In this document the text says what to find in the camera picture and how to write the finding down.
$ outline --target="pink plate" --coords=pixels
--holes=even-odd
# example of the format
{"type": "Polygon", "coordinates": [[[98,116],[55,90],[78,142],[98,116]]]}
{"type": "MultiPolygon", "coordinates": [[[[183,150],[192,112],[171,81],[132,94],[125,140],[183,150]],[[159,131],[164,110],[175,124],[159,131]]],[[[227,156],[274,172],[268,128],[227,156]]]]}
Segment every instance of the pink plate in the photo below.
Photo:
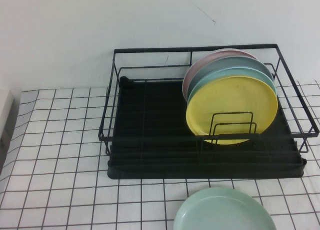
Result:
{"type": "Polygon", "coordinates": [[[218,50],[215,50],[213,53],[199,59],[186,72],[184,79],[183,79],[183,83],[182,83],[182,93],[183,93],[184,99],[186,101],[188,101],[187,92],[188,92],[189,84],[199,70],[201,70],[203,67],[207,66],[209,63],[211,63],[219,58],[227,57],[227,56],[231,56],[231,55],[232,56],[237,56],[237,55],[248,56],[248,57],[251,57],[251,58],[258,60],[253,55],[246,53],[246,52],[239,50],[239,49],[218,49],[218,50]]]}

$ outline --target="yellow plate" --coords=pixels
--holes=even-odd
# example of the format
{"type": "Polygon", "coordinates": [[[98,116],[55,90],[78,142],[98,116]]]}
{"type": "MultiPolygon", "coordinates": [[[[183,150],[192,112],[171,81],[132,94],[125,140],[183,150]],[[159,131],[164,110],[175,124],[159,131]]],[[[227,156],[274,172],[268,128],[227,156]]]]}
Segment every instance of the yellow plate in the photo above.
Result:
{"type": "MultiPolygon", "coordinates": [[[[266,83],[245,75],[233,75],[204,85],[193,96],[186,110],[186,122],[195,135],[209,135],[213,114],[226,112],[252,112],[256,133],[262,133],[276,116],[278,100],[266,83]]],[[[215,115],[211,135],[217,123],[250,121],[250,114],[215,115]]],[[[249,133],[249,129],[250,124],[217,125],[214,135],[249,133]]],[[[244,141],[247,139],[218,140],[217,143],[236,144],[244,141]]]]}

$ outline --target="countertop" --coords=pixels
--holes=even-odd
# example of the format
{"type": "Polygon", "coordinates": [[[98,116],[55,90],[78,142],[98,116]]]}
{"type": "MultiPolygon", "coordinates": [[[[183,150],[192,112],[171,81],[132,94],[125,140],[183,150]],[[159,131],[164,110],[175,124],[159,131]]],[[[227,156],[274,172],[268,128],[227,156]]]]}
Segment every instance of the countertop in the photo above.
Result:
{"type": "MultiPolygon", "coordinates": [[[[298,84],[320,124],[318,83],[298,84]]],[[[106,88],[22,93],[0,175],[0,229],[172,230],[188,196],[221,186],[252,196],[279,230],[320,229],[320,137],[302,154],[302,178],[111,180],[98,140],[105,95],[106,88]]]]}

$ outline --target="black drip tray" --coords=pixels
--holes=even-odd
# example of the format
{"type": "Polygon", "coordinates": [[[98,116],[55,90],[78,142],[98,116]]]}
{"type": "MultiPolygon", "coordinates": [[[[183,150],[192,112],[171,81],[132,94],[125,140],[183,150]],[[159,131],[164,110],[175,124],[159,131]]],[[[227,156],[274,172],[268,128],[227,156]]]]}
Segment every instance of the black drip tray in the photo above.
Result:
{"type": "Polygon", "coordinates": [[[187,104],[181,88],[181,81],[120,79],[108,162],[110,178],[263,179],[303,175],[307,161],[293,139],[262,140],[270,134],[290,134],[280,103],[274,122],[261,134],[261,140],[215,145],[188,138],[193,133],[186,123],[187,104]],[[184,136],[186,140],[175,140],[175,136],[184,136]]]}

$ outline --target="teal plate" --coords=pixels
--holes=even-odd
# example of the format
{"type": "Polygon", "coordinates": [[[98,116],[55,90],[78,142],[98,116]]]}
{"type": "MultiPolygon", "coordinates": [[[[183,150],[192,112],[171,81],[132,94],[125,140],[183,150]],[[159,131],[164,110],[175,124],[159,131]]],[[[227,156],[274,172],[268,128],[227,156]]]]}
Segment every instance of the teal plate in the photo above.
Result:
{"type": "Polygon", "coordinates": [[[266,74],[264,74],[256,69],[253,69],[253,68],[248,68],[245,66],[237,66],[237,67],[226,68],[226,69],[221,69],[221,70],[218,70],[215,72],[211,72],[211,73],[207,74],[206,76],[204,76],[201,80],[199,80],[199,82],[192,89],[192,91],[188,97],[188,104],[189,104],[190,100],[192,99],[192,97],[196,94],[196,92],[202,86],[204,86],[205,84],[207,84],[215,79],[227,77],[230,75],[246,75],[246,76],[250,76],[250,77],[256,78],[258,80],[261,80],[264,83],[266,83],[268,86],[270,86],[270,88],[275,92],[275,94],[277,94],[274,82],[266,74]]]}
{"type": "Polygon", "coordinates": [[[209,188],[180,207],[173,230],[277,230],[256,200],[234,189],[209,188]]]}

